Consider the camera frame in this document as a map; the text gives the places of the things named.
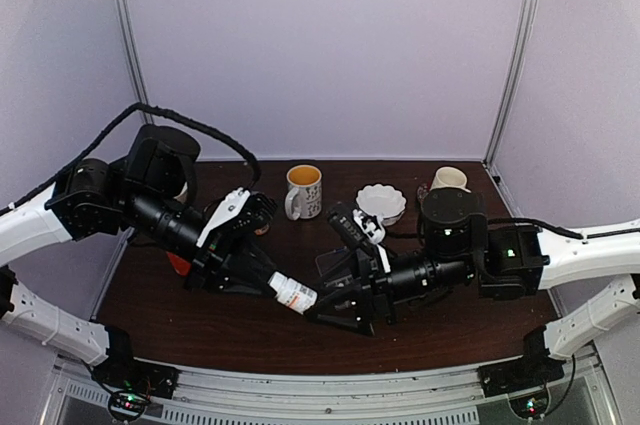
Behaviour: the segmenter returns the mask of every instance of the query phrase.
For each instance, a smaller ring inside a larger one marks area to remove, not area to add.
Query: white plate
[[[369,215],[382,218],[385,226],[393,225],[404,213],[407,199],[391,185],[367,185],[356,196],[358,208]]]

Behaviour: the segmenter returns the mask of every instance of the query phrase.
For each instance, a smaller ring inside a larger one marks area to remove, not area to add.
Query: lavender wall
[[[261,157],[461,159],[485,152],[521,0],[129,3],[150,101]]]
[[[523,214],[567,226],[640,216],[639,3],[540,0],[497,160]],[[571,310],[601,285],[567,285],[559,296]],[[596,344],[624,423],[640,423],[640,319]]]
[[[0,0],[0,203],[39,184],[134,101],[113,0]],[[131,119],[96,156],[128,148]],[[116,239],[53,247],[12,263],[42,297],[87,317]],[[34,423],[53,351],[0,326],[0,422]]]

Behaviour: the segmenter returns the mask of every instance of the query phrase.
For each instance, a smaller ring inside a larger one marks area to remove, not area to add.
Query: dark wooden tabletop
[[[263,162],[256,190],[276,199],[280,210],[259,238],[284,273],[302,282],[318,279],[315,257],[341,247],[324,216],[291,222],[282,211],[287,170],[313,163],[323,172],[323,207],[353,201],[364,185],[391,184],[407,198],[407,211],[390,229],[411,232],[415,191],[441,162]],[[479,163],[456,163],[482,192],[490,217],[508,216]],[[199,164],[199,205],[244,185],[249,170],[239,163]],[[418,248],[414,240],[386,243],[396,251]],[[308,323],[273,300],[203,291],[187,292],[166,254],[129,247],[118,266],[98,319],[127,330],[136,354],[181,365],[275,374],[354,374],[425,370],[511,357],[522,337],[555,318],[545,292],[512,302],[480,299],[476,283],[459,286],[445,300],[418,308],[398,307],[399,323],[375,324],[368,338]]]

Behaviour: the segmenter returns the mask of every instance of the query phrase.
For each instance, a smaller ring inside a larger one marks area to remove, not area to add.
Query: black wire
[[[55,175],[53,175],[48,180],[44,181],[36,188],[31,190],[29,193],[19,198],[13,203],[13,208],[17,208],[20,205],[27,203],[29,200],[37,196],[38,194],[44,192],[51,185],[56,183],[61,177],[71,172],[75,166],[86,158],[93,150],[95,150],[100,143],[109,135],[114,128],[116,128],[120,123],[122,123],[129,115],[132,113],[139,111],[148,113],[150,115],[155,115],[157,117],[166,118],[172,120],[176,123],[184,125],[185,127],[196,130],[200,133],[204,133],[209,137],[218,140],[219,142],[224,143],[229,148],[238,153],[245,161],[251,166],[253,170],[253,175],[251,178],[251,182],[249,183],[248,190],[251,190],[256,182],[260,179],[260,175],[262,174],[262,170],[260,169],[260,164],[258,163],[258,159],[251,153],[249,150],[244,148],[239,142],[235,141],[229,135],[221,132],[217,128],[211,127],[209,125],[205,125],[204,123],[197,122],[189,117],[181,115],[178,112],[174,112],[173,110],[168,110],[165,108],[153,107],[151,105],[147,105],[146,103],[134,103],[133,105],[129,105],[126,109],[124,109],[116,118],[114,118],[99,134],[98,136],[89,144],[87,148],[85,148],[76,158],[67,163],[62,169],[60,169]],[[9,213],[12,207],[5,207],[0,210],[0,216]]]
[[[218,205],[220,205],[220,203],[222,203],[222,200],[224,200],[224,197],[219,197],[219,198],[214,198],[213,200],[211,200],[209,203],[207,203],[207,205],[204,207],[204,210],[202,211],[202,213],[205,214],[205,216],[207,215],[207,212],[209,211],[210,208],[212,208],[214,205],[217,207]]]
[[[626,235],[627,233],[637,232],[640,232],[640,228],[625,228],[624,230],[614,230],[612,232],[594,233],[593,235],[588,235],[587,239],[614,237],[616,235]]]
[[[516,224],[516,223],[529,223],[531,225],[537,225],[540,228],[549,230],[550,232],[560,235],[561,237],[573,238],[574,240],[582,240],[584,237],[577,232],[567,230],[566,228],[557,227],[550,223],[538,220],[536,218],[522,218],[522,217],[509,217],[509,218],[492,218],[488,221],[489,225],[502,225],[502,224]]]
[[[82,364],[85,366],[85,368],[89,372],[89,375],[91,376],[91,380],[96,382],[100,386],[100,388],[102,388],[105,392],[109,394],[109,399],[107,400],[107,411],[109,412],[109,415],[111,415],[111,418],[119,422],[129,423],[139,419],[142,415],[144,415],[144,412],[147,410],[147,407],[152,403],[151,400],[149,400],[147,397],[141,395],[140,393],[134,390],[127,390],[124,388],[117,389],[117,390],[110,390],[104,383],[102,383],[100,380],[96,378],[95,374],[93,373],[93,369],[89,366],[88,363],[82,362]],[[117,402],[119,401],[122,395],[134,396],[136,399],[136,403],[138,405],[141,405],[142,409],[138,411],[135,415],[127,415],[127,414],[118,412],[117,410],[114,410],[113,408],[114,405],[117,404]]]
[[[558,408],[560,408],[560,405],[562,405],[564,401],[567,399],[567,397],[569,396],[569,391],[571,391],[571,386],[573,385],[573,381],[576,378],[576,356],[575,355],[571,355],[571,361],[573,362],[573,366],[571,369],[571,379],[569,380],[569,385],[567,385],[567,389],[564,391],[564,395],[562,395],[562,398],[558,400],[558,403],[556,403],[551,410],[549,410],[548,412],[545,412],[544,414],[545,418],[551,415],[552,413],[554,413],[556,410],[558,410]]]

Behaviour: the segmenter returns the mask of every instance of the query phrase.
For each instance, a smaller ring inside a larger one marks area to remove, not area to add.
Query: mug
[[[298,165],[287,172],[284,211],[289,220],[307,220],[322,211],[322,173],[312,165]]]
[[[433,177],[431,190],[445,187],[460,188],[468,192],[469,190],[467,189],[467,176],[457,168],[439,168],[438,170],[436,170],[436,174]]]

